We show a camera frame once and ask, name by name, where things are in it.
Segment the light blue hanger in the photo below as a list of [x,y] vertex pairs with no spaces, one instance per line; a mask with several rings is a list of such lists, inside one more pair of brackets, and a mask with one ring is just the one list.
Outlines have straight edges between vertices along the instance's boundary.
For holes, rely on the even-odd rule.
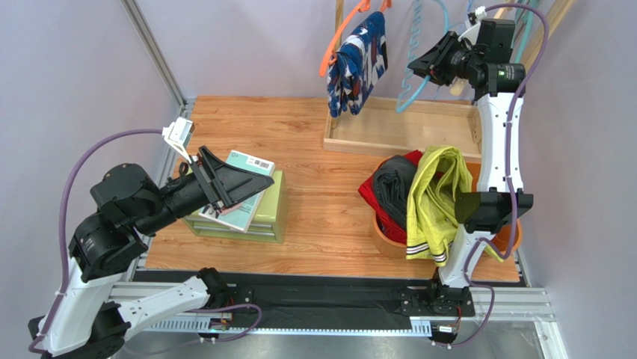
[[[434,3],[440,6],[443,16],[443,32],[446,33],[451,28],[448,8],[444,1],[434,0]],[[411,19],[410,37],[408,43],[409,47],[407,51],[408,63],[416,60],[416,51],[419,49],[419,36],[422,32],[422,19],[424,14],[423,4],[423,1],[413,2],[413,15]],[[420,94],[427,87],[430,81],[430,76],[425,76],[420,84],[417,86],[417,88],[413,90],[412,85],[410,84],[410,80],[414,76],[415,72],[406,64],[404,67],[404,77],[401,81],[401,92],[398,94],[396,100],[395,111],[397,114],[406,112],[409,107],[419,98]]]

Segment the blue patterned trousers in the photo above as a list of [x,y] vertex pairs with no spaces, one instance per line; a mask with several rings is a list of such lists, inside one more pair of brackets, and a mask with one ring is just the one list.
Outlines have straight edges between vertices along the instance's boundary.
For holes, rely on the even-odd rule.
[[388,68],[386,21],[380,11],[366,17],[336,51],[327,69],[330,116],[358,115]]

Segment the orange hanger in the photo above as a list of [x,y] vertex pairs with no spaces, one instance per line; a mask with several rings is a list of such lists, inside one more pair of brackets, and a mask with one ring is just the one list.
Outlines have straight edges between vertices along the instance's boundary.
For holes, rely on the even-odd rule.
[[335,34],[319,65],[319,75],[329,83],[337,79],[376,81],[389,68],[385,13],[391,1],[371,11],[370,1],[360,1],[337,22]]

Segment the yellow-green trousers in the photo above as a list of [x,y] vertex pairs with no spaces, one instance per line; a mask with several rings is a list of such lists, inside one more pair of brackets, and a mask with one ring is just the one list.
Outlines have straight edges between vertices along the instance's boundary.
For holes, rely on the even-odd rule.
[[406,259],[447,264],[459,227],[456,200],[459,194],[472,191],[472,184],[473,176],[457,147],[426,148],[407,196]]

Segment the black trousers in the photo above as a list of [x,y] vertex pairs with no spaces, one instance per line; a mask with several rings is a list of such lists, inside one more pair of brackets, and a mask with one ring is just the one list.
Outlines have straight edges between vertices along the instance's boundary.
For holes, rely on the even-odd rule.
[[372,175],[372,190],[380,208],[403,230],[407,229],[407,197],[417,166],[404,156],[393,156]]

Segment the red trousers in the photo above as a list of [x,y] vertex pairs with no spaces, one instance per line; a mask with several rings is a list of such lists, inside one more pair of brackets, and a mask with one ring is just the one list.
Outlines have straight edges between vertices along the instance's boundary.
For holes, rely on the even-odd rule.
[[418,150],[391,156],[358,188],[384,235],[402,245],[407,243],[407,198],[421,158]]

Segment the beige hanger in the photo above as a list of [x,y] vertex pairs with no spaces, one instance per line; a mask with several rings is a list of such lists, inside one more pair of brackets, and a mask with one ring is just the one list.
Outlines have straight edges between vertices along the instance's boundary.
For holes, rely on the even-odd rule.
[[[512,11],[512,7],[502,7],[497,10],[497,12],[490,17],[494,19],[504,19],[508,16],[508,13]],[[450,94],[454,96],[460,96],[464,92],[464,88],[467,86],[467,80],[456,79],[453,81],[452,86],[450,87]]]

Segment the blue wire hanger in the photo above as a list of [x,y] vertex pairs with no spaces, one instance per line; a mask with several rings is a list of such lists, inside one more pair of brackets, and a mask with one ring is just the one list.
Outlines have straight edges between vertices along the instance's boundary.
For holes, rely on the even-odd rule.
[[460,26],[460,29],[457,30],[458,34],[464,33],[465,29],[467,28],[466,23],[467,23],[468,13],[470,13],[472,9],[474,8],[474,4],[475,4],[474,0],[468,0],[466,4],[466,9],[464,11],[463,21],[452,26],[452,28],[457,28],[458,26]]

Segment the teal hanger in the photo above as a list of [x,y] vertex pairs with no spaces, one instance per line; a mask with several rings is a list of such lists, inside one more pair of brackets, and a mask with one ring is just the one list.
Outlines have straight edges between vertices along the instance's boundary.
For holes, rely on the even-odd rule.
[[529,42],[529,37],[531,34],[531,30],[533,28],[534,18],[535,18],[535,14],[533,12],[529,12],[521,8],[516,9],[514,19],[517,26],[520,27],[520,29],[517,30],[515,35],[515,40],[517,41],[517,52],[514,59],[515,63],[520,63],[522,55]]

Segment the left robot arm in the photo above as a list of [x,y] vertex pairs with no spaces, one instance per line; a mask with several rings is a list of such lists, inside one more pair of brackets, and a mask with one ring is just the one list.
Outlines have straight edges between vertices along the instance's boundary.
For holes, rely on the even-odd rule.
[[229,165],[201,147],[158,187],[140,166],[109,170],[90,191],[97,209],[77,226],[68,247],[69,283],[29,330],[43,358],[108,358],[139,332],[188,311],[219,310],[229,288],[214,268],[133,301],[110,300],[116,282],[147,252],[154,236],[192,212],[229,209],[274,184],[272,177]]

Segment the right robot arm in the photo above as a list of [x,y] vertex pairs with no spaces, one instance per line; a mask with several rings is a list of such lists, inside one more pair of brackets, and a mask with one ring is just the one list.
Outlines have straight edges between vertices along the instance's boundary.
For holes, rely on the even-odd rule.
[[523,189],[519,169],[519,122],[526,83],[532,74],[511,62],[516,24],[508,19],[476,21],[463,34],[447,32],[408,68],[440,86],[466,81],[475,92],[481,121],[481,172],[475,191],[460,190],[454,215],[458,231],[447,263],[431,279],[427,305],[440,315],[470,303],[473,269],[491,248],[508,258],[516,242],[517,220],[534,197]]

